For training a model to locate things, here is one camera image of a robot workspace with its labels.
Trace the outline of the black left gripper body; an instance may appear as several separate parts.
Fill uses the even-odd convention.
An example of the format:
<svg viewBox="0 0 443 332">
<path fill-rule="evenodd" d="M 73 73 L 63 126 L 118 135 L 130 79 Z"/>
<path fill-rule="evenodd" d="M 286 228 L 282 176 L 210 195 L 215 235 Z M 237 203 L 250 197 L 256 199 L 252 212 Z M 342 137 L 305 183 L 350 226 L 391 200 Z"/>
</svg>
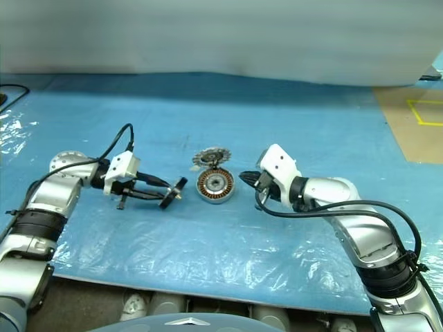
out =
<svg viewBox="0 0 443 332">
<path fill-rule="evenodd" d="M 120 201 L 117 205 L 118 210 L 124 210 L 126 201 L 129 197 L 135 197 L 135 184 L 136 179 L 131 179 L 128 181 L 114 181 L 111 186 L 111 194 L 120 197 Z"/>
</svg>

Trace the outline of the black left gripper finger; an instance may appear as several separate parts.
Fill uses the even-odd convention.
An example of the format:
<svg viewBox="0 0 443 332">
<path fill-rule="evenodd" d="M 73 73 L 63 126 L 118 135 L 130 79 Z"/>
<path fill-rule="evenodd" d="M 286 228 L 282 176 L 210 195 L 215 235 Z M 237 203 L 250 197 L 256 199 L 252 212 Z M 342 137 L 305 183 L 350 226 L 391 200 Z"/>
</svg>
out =
<svg viewBox="0 0 443 332">
<path fill-rule="evenodd" d="M 145 174 L 142 172 L 136 173 L 136 180 L 143 181 L 147 185 L 151 185 L 154 187 L 170 187 L 170 184 L 167 181 L 165 181 L 157 176 L 153 176 L 151 174 Z"/>
<path fill-rule="evenodd" d="M 140 191 L 140 190 L 125 190 L 125 195 L 135 198 L 135 199 L 141 199 L 146 201 L 153 201 L 153 200 L 163 200 L 164 194 L 160 192 L 155 191 Z"/>
</svg>

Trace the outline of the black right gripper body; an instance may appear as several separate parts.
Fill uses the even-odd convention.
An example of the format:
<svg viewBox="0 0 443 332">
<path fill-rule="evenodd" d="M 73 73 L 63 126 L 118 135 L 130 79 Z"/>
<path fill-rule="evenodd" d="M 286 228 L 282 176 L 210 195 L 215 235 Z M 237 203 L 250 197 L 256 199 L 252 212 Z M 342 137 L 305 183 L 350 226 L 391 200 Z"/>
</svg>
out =
<svg viewBox="0 0 443 332">
<path fill-rule="evenodd" d="M 280 188 L 274 182 L 273 177 L 266 171 L 256 172 L 253 187 L 255 191 L 258 192 L 262 203 L 266 203 L 269 199 L 280 202 Z"/>
</svg>

